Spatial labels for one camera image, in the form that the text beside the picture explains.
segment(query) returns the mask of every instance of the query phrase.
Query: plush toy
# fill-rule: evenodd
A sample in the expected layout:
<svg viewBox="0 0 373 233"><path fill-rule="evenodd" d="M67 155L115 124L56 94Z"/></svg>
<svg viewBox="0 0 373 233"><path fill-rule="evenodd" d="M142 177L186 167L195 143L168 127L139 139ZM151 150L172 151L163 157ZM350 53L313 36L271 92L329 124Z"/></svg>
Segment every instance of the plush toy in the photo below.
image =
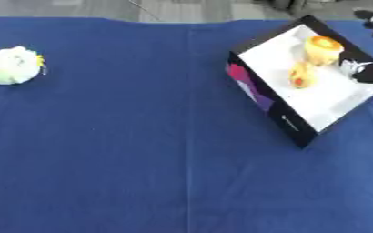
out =
<svg viewBox="0 0 373 233"><path fill-rule="evenodd" d="M45 72L45 60L22 46L0 50L0 85L22 84Z"/></svg>
<svg viewBox="0 0 373 233"><path fill-rule="evenodd" d="M295 88L306 88L316 82L314 67L308 62L297 62L290 71L290 83Z"/></svg>

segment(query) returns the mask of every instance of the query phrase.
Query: black box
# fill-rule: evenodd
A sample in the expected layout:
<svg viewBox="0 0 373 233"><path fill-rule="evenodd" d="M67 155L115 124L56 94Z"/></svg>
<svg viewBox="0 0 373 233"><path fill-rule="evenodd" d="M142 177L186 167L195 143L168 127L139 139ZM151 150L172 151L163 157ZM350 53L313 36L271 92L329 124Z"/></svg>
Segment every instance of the black box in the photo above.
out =
<svg viewBox="0 0 373 233"><path fill-rule="evenodd" d="M373 60L335 31L307 15L235 47L227 71L257 105L300 147L306 147L340 118L373 97L373 84L361 84L341 73L337 64L319 67L318 81L296 89L289 72L298 51L313 35L330 37L355 58Z"/></svg>

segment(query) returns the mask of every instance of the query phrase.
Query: blue tablecloth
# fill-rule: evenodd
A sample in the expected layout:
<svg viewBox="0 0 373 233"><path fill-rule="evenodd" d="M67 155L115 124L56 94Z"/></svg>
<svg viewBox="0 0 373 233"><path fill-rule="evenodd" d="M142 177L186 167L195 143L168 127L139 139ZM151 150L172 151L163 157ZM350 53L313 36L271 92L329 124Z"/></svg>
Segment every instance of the blue tablecloth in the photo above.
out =
<svg viewBox="0 0 373 233"><path fill-rule="evenodd" d="M283 24L0 18L49 69L0 86L0 233L373 233L373 101L300 150L227 77Z"/></svg>

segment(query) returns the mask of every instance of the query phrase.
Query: bun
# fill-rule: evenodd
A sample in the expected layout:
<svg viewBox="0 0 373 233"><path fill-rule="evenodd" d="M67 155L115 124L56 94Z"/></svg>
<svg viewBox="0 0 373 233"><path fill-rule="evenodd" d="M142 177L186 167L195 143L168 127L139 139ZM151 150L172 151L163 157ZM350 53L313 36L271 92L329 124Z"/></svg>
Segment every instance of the bun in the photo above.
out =
<svg viewBox="0 0 373 233"><path fill-rule="evenodd" d="M307 61L314 66L326 66L339 60L344 46L325 36L310 37L305 44Z"/></svg>

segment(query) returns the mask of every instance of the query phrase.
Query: bread roll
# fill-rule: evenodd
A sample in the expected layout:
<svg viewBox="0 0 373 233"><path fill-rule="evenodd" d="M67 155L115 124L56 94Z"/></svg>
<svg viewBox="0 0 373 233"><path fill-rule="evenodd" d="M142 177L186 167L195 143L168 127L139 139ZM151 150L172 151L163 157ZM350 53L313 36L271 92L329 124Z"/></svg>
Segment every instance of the bread roll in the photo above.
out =
<svg viewBox="0 0 373 233"><path fill-rule="evenodd" d="M331 65L339 59L344 46L325 36L310 37L305 45L307 61L314 66Z"/></svg>

